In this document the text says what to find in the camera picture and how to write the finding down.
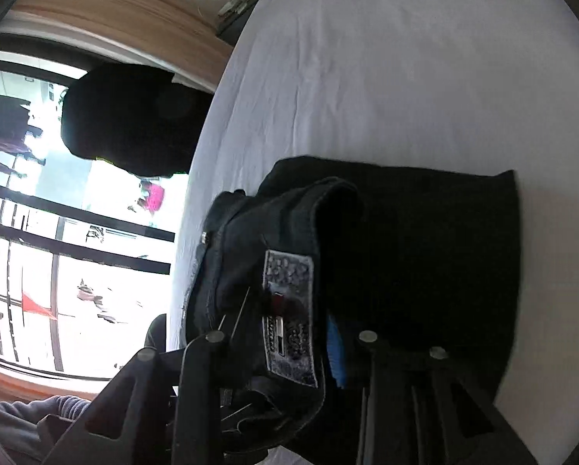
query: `red triangle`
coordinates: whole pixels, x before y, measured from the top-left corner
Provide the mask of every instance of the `red triangle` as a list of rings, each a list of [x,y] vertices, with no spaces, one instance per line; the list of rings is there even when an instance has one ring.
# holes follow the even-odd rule
[[[36,313],[37,315],[47,316],[51,320],[56,320],[50,309],[40,306],[31,297],[24,292],[22,293],[22,310],[28,313]]]

